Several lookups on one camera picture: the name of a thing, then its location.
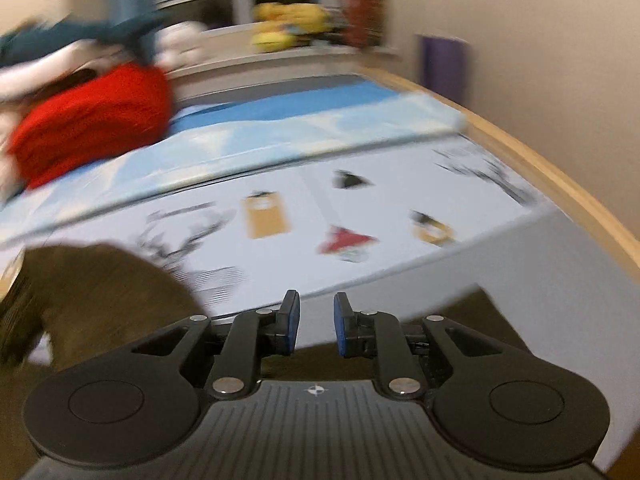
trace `stuffed toy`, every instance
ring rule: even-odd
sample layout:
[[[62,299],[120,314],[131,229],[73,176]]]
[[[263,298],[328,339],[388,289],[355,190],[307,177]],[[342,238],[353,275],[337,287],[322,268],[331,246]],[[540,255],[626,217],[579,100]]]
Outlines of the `stuffed toy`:
[[[345,16],[349,22],[344,43],[355,47],[379,46],[383,40],[383,0],[348,0]]]
[[[143,38],[161,27],[162,12],[142,14],[114,25],[109,22],[80,22],[65,18],[51,27],[25,25],[0,37],[0,68],[34,61],[79,40],[123,45],[145,64],[152,60],[145,53]]]
[[[252,45],[259,52],[276,52],[308,44],[329,30],[329,14],[318,4],[261,4]]]

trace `circular base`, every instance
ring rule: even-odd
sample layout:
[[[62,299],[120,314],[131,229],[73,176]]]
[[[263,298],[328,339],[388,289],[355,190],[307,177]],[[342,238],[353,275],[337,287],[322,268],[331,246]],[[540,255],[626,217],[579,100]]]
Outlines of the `circular base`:
[[[437,391],[433,415],[464,452],[514,470],[550,470],[590,460],[609,410],[589,381],[538,361],[468,359]]]
[[[84,468],[124,467],[183,439],[200,409],[175,367],[143,354],[87,362],[40,384],[24,407],[35,446]]]

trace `purple object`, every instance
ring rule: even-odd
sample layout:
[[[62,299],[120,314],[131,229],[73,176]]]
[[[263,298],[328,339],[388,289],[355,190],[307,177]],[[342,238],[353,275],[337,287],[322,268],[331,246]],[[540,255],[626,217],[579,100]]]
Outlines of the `purple object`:
[[[452,38],[420,37],[420,84],[465,105],[468,44]]]

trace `printed illustration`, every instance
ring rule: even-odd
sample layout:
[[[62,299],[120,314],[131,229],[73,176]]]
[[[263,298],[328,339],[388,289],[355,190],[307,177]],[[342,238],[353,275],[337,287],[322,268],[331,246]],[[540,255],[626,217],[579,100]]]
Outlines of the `printed illustration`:
[[[345,262],[357,264],[367,259],[367,248],[377,242],[378,240],[374,237],[334,226],[328,241],[320,247],[319,251],[320,254],[335,254]]]
[[[235,216],[235,211],[217,213],[214,203],[201,204],[178,211],[156,212],[149,215],[146,228],[136,239],[136,250],[153,264],[171,273],[189,288],[205,307],[213,307],[228,301],[236,288],[244,281],[244,274],[237,267],[213,270],[189,270],[188,256],[199,249],[205,239],[224,228]],[[200,221],[190,226],[191,234],[171,248],[164,241],[163,221],[176,215],[201,211]]]
[[[449,152],[436,151],[444,159],[438,166],[451,173],[475,176],[487,182],[493,182],[521,206],[532,206],[537,202],[534,189],[524,179],[521,179],[521,184],[514,184],[514,178],[510,173],[518,178],[515,172],[480,146],[474,146],[474,148],[457,148]]]
[[[369,180],[348,171],[336,171],[334,187],[338,189],[357,189],[360,187],[372,186]]]
[[[277,192],[260,192],[245,198],[244,211],[249,238],[266,238],[290,231],[284,204]]]
[[[414,235],[418,240],[437,246],[454,241],[453,229],[424,213],[413,211]]]

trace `red fabric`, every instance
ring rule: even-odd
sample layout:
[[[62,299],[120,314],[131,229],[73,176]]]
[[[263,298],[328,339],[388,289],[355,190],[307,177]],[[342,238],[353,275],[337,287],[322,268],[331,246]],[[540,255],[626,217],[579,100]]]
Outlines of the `red fabric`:
[[[331,239],[320,247],[321,254],[339,253],[343,249],[359,247],[370,242],[377,242],[374,237],[359,235],[354,231],[349,231],[344,227],[334,227]]]
[[[35,107],[12,134],[8,151],[33,189],[89,162],[157,142],[171,114],[162,71],[129,63]]]

